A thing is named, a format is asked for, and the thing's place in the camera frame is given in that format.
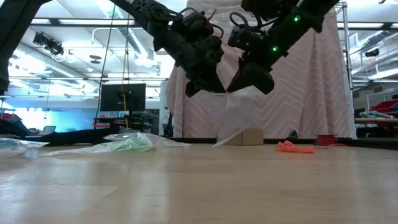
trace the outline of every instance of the pink curtain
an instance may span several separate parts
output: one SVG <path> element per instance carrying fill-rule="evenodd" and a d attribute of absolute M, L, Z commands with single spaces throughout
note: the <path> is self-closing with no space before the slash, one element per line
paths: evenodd
<path fill-rule="evenodd" d="M 224 43 L 227 43 L 229 30 L 226 35 Z M 227 87 L 238 69 L 241 52 L 226 44 L 223 49 L 225 55 L 218 75 Z M 300 138 L 314 138 L 319 134 L 354 137 L 335 13 L 326 16 L 321 34 L 308 31 L 289 53 L 273 66 L 271 75 L 275 90 L 255 98 L 252 119 L 264 128 L 264 137 L 286 138 L 293 129 Z M 175 68 L 167 89 L 167 104 L 174 117 L 174 136 L 216 138 L 204 106 L 208 103 L 203 102 L 203 92 L 188 98 L 185 96 L 187 82 L 185 72 Z"/>

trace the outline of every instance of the orange cloth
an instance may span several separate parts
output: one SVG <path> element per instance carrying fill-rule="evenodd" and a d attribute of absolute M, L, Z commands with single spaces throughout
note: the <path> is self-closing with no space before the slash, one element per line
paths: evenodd
<path fill-rule="evenodd" d="M 315 149 L 313 147 L 297 147 L 290 141 L 285 141 L 284 143 L 278 143 L 275 147 L 276 152 L 294 152 L 294 153 L 306 153 L 314 154 Z"/>

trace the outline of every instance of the small cardboard box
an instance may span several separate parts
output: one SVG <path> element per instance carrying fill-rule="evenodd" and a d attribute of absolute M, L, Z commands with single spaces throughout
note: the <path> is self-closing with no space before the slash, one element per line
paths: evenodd
<path fill-rule="evenodd" d="M 261 146 L 264 144 L 263 129 L 247 129 L 225 143 L 226 146 Z"/>

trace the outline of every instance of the plastic bag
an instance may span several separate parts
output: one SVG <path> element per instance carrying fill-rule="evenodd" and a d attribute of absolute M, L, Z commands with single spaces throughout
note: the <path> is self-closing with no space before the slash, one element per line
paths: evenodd
<path fill-rule="evenodd" d="M 255 107 L 255 96 L 261 93 L 254 87 L 245 88 L 234 93 L 203 95 L 206 108 L 217 134 L 217 144 L 223 145 L 236 135 L 249 128 L 258 127 L 252 117 Z"/>
<path fill-rule="evenodd" d="M 43 147 L 48 142 L 32 142 L 11 138 L 0 138 L 0 149 L 20 150 L 33 147 Z"/>
<path fill-rule="evenodd" d="M 103 153 L 124 150 L 138 150 L 139 153 L 146 152 L 155 147 L 190 147 L 190 144 L 179 143 L 169 140 L 154 134 L 147 133 L 126 133 L 126 134 L 112 134 L 106 136 L 105 139 L 113 142 L 102 143 L 92 147 L 85 147 L 81 149 L 69 149 L 55 152 L 40 152 L 39 156 L 59 156 L 69 153 Z"/>

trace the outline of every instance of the ceiling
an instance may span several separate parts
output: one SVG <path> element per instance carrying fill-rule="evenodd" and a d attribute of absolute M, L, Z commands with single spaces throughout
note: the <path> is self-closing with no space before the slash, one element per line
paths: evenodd
<path fill-rule="evenodd" d="M 198 5 L 203 4 L 204 0 L 188 0 Z M 161 0 L 158 1 L 173 11 L 181 11 L 187 6 L 187 0 Z M 232 8 L 236 8 L 240 1 L 231 0 L 234 2 Z M 398 21 L 398 0 L 387 0 L 384 4 L 378 4 L 379 0 L 347 0 L 348 2 L 348 20 L 349 21 L 365 21 L 365 22 L 397 22 Z M 113 3 L 108 0 L 53 0 L 44 4 L 36 15 L 36 18 L 74 18 L 74 19 L 109 19 L 109 12 L 113 11 Z M 128 14 L 121 9 L 116 8 L 119 12 L 118 19 L 127 19 Z M 342 13 L 338 15 L 338 21 L 342 21 Z M 153 38 L 147 34 L 143 29 L 131 28 L 131 33 L 135 40 L 142 46 L 144 52 L 148 53 L 147 60 L 139 60 L 140 56 L 132 47 L 131 43 L 127 43 L 129 51 L 129 60 L 124 62 L 126 35 L 122 34 L 120 30 L 113 29 L 111 31 L 109 45 L 109 28 L 96 29 L 97 27 L 49 27 L 49 26 L 30 26 L 25 36 L 22 39 L 19 50 L 20 54 L 25 55 L 26 61 L 16 62 L 15 64 L 37 64 L 34 59 L 37 58 L 43 61 L 47 68 L 53 69 L 57 73 L 51 73 L 57 77 L 100 77 L 102 69 L 104 74 L 108 77 L 122 77 L 123 71 L 125 77 L 129 73 L 131 78 L 147 78 L 143 81 L 131 81 L 131 83 L 147 83 L 147 96 L 159 97 L 159 87 L 161 80 L 150 80 L 151 78 L 168 78 L 174 67 L 174 60 L 164 51 L 157 53 L 153 52 L 152 40 Z M 65 55 L 70 54 L 67 58 L 55 57 L 51 58 L 49 52 L 43 48 L 38 48 L 32 41 L 37 32 L 44 33 L 47 37 L 61 42 L 65 49 Z M 375 32 L 358 31 L 351 32 L 350 35 L 357 35 L 365 39 L 373 35 Z M 340 38 L 343 40 L 343 33 L 340 32 Z M 90 55 L 97 55 L 101 57 L 100 64 L 93 64 L 90 61 Z M 11 76 L 31 76 L 21 72 L 10 72 Z M 49 76 L 49 74 L 39 74 L 42 76 Z M 36 81 L 21 82 L 16 81 L 15 87 L 31 86 Z M 68 95 L 83 94 L 85 96 L 98 95 L 98 81 L 84 82 L 78 81 L 72 83 L 80 85 L 85 88 L 83 93 L 76 93 L 76 91 L 69 91 Z M 121 81 L 110 81 L 107 83 L 121 83 Z M 37 94 L 40 94 L 41 88 L 37 89 Z M 50 94 L 61 94 L 61 91 L 50 92 Z"/>

